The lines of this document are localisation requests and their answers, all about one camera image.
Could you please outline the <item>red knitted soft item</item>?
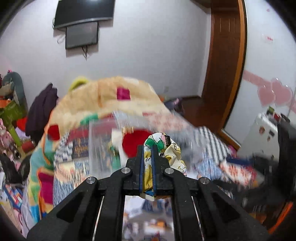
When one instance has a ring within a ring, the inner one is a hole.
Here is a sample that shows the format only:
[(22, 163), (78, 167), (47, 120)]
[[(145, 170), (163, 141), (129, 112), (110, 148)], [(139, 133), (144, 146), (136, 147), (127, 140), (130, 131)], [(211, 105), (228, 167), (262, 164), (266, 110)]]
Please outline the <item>red knitted soft item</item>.
[(151, 131), (144, 129), (136, 129), (130, 133), (126, 133), (122, 139), (122, 148), (128, 158), (137, 155), (137, 147), (142, 146), (146, 139), (152, 134)]

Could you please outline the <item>green cardboard box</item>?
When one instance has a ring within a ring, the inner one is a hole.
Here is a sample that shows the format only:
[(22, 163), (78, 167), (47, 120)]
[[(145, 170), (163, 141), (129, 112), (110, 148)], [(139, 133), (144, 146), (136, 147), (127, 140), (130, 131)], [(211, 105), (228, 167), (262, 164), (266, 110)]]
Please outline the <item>green cardboard box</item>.
[(13, 121), (24, 118), (27, 111), (24, 105), (18, 105), (12, 100), (4, 109), (1, 110), (1, 119), (5, 126), (9, 126)]

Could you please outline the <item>patchwork patterned bed sheet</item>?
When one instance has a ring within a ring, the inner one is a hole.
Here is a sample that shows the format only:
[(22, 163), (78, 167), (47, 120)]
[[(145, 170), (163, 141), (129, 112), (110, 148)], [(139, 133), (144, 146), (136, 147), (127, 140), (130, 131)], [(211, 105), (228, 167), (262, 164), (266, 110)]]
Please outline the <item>patchwork patterned bed sheet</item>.
[[(219, 166), (230, 151), (206, 127), (194, 128), (175, 113), (133, 116), (118, 111), (101, 119), (91, 116), (62, 137), (54, 157), (55, 205), (87, 177), (102, 179), (126, 164), (130, 155), (123, 144), (128, 128), (143, 130), (145, 138), (168, 134), (181, 150), (172, 167), (189, 178), (230, 181)], [(141, 197), (126, 199), (124, 240), (173, 240), (173, 229), (170, 198), (154, 198), (147, 190)]]

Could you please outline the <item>colourful cartoon print cloth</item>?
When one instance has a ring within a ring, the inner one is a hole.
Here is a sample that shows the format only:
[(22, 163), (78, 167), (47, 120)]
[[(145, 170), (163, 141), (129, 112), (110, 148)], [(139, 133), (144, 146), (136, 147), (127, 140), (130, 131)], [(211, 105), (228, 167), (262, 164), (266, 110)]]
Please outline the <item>colourful cartoon print cloth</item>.
[(153, 133), (144, 142), (144, 177), (142, 183), (141, 198), (148, 201), (155, 201), (164, 198), (157, 196), (154, 190), (157, 171), (153, 168), (160, 160), (165, 159), (165, 163), (174, 170), (187, 174), (187, 166), (182, 160), (181, 148), (166, 133)]

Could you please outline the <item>pink heart wall stickers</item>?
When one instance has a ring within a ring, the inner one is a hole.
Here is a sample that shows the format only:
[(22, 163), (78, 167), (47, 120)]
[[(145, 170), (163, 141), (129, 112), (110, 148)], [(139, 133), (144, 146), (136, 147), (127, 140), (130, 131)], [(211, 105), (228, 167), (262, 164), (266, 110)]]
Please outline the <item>pink heart wall stickers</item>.
[(292, 89), (281, 83), (278, 78), (265, 80), (247, 70), (243, 71), (242, 79), (257, 87), (257, 94), (262, 107), (275, 104), (276, 106), (293, 106), (295, 97)]

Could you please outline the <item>small wall screen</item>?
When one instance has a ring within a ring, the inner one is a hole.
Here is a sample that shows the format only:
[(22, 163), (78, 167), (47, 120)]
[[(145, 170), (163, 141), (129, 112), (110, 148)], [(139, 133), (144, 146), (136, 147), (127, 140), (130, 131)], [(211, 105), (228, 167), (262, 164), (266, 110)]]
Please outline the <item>small wall screen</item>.
[(66, 28), (66, 50), (96, 45), (98, 42), (98, 22), (82, 23)]

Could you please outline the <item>grey green plush toy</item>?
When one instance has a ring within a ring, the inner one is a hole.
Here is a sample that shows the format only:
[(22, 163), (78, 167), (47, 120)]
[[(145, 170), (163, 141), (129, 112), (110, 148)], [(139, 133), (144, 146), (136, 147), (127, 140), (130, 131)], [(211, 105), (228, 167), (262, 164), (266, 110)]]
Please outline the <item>grey green plush toy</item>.
[(12, 96), (18, 105), (26, 104), (23, 81), (17, 72), (9, 72), (1, 82), (1, 96)]

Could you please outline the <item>pink rabbit plush toy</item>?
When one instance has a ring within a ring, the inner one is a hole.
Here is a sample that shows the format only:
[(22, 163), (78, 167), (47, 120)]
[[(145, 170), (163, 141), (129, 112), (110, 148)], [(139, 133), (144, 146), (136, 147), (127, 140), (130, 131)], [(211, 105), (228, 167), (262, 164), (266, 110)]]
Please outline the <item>pink rabbit plush toy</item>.
[(9, 133), (9, 131), (6, 129), (3, 120), (0, 118), (0, 122), (1, 122), (1, 145), (3, 146), (3, 148), (5, 150), (9, 150), (10, 149), (10, 145), (14, 143), (13, 138), (11, 136), (11, 134)]

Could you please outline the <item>dark purple garment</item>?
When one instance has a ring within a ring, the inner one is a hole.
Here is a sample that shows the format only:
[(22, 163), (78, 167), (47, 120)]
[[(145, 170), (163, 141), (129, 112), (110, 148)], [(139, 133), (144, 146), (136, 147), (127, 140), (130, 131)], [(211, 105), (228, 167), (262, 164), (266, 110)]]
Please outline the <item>dark purple garment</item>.
[(49, 121), (51, 111), (55, 108), (58, 100), (57, 88), (50, 83), (34, 99), (25, 126), (25, 134), (30, 136), (36, 144), (44, 134), (44, 128)]

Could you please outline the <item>brown wooden door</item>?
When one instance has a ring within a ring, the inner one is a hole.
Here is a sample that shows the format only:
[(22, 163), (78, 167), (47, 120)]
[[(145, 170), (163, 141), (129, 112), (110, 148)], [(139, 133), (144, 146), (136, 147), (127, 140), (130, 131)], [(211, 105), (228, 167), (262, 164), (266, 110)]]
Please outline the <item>brown wooden door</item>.
[(194, 1), (206, 13), (200, 99), (193, 107), (197, 126), (206, 126), (235, 149), (225, 130), (241, 82), (247, 43), (244, 1)]

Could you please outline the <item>beige fleece blanket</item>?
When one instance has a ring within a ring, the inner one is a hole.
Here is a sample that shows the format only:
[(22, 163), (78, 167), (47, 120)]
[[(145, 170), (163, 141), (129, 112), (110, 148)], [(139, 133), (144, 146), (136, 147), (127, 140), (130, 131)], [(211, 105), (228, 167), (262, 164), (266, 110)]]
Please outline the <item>beige fleece blanket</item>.
[(139, 116), (169, 112), (150, 84), (121, 76), (89, 81), (59, 99), (30, 158), (26, 196), (34, 223), (53, 209), (55, 183), (62, 185), (61, 193), (67, 196), (89, 176), (87, 164), (54, 167), (54, 155), (63, 137), (115, 111)]

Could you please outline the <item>yellow green plush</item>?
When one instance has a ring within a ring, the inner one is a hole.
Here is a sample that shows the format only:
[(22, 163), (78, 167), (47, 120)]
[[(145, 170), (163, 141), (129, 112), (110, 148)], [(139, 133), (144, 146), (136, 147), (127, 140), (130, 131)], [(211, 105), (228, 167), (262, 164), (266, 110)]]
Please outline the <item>yellow green plush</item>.
[(78, 88), (81, 85), (85, 85), (89, 82), (88, 78), (86, 78), (85, 76), (78, 76), (76, 77), (72, 83), (70, 84), (70, 87), (68, 89), (69, 92), (71, 92), (72, 90)]

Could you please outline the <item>white cabinet with bottles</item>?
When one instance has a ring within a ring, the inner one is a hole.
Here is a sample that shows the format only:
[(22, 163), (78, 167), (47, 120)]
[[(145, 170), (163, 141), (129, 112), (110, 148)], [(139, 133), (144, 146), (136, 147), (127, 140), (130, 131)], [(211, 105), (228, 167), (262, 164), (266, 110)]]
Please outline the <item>white cabinet with bottles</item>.
[(240, 158), (262, 156), (278, 161), (280, 147), (278, 144), (278, 124), (285, 123), (295, 131), (295, 125), (283, 114), (277, 114), (271, 106), (266, 112), (258, 114), (252, 124), (241, 148), (237, 152)]

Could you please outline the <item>clear plastic storage box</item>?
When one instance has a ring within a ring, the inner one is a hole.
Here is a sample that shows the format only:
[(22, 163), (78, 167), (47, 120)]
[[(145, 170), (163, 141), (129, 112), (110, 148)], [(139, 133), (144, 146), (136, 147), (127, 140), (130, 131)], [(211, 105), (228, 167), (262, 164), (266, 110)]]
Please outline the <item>clear plastic storage box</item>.
[(110, 176), (137, 154), (139, 145), (155, 133), (153, 144), (166, 149), (176, 143), (187, 168), (203, 159), (208, 140), (179, 114), (144, 113), (142, 116), (117, 111), (109, 118), (89, 122), (89, 172), (97, 179)]

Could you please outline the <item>black curved monitor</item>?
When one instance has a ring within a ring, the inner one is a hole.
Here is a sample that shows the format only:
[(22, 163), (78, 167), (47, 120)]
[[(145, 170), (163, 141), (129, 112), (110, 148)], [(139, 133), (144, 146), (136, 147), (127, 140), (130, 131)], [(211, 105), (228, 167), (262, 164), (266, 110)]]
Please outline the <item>black curved monitor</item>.
[(114, 0), (58, 1), (54, 28), (59, 29), (81, 23), (112, 20), (114, 6)]

